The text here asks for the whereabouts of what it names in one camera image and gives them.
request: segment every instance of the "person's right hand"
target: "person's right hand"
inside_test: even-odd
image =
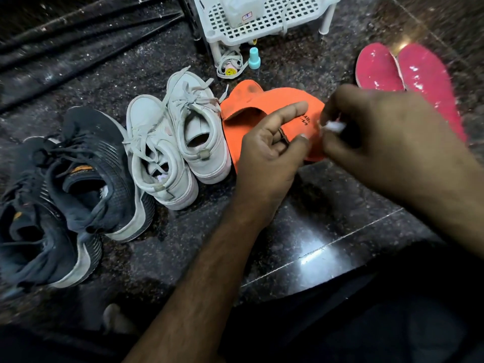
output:
[[[352,149],[322,130],[325,154],[367,187],[404,206],[425,210],[441,197],[482,186],[482,168],[466,145],[420,94],[342,85],[324,107],[320,124],[355,121],[362,146]]]

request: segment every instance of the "dark pants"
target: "dark pants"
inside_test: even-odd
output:
[[[220,352],[228,362],[483,362],[483,264],[455,247],[413,245],[302,293],[234,308]],[[90,332],[73,346],[13,327],[0,335],[5,363],[121,361],[134,343],[93,343]]]

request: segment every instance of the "dark gray running shoe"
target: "dark gray running shoe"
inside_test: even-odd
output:
[[[100,237],[69,231],[47,192],[49,159],[44,153],[54,147],[41,137],[28,138],[18,147],[0,202],[0,271],[4,281],[20,288],[76,285],[101,258]]]
[[[55,161],[46,182],[67,227],[121,242],[143,233],[152,222],[154,200],[133,182],[124,127],[95,109],[73,107],[64,116],[62,135],[64,141],[50,150]]]

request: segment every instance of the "teal plastic cap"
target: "teal plastic cap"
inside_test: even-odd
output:
[[[249,67],[252,70],[257,70],[260,67],[259,50],[257,47],[252,47],[249,52]]]

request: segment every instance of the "white sneaker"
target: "white sneaker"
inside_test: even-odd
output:
[[[178,151],[166,104],[151,95],[134,98],[126,112],[136,185],[171,210],[181,210],[198,196],[198,183]]]
[[[200,182],[213,184],[227,177],[232,164],[219,116],[227,92],[215,98],[208,88],[213,79],[204,82],[189,68],[168,79],[168,111],[181,155]]]

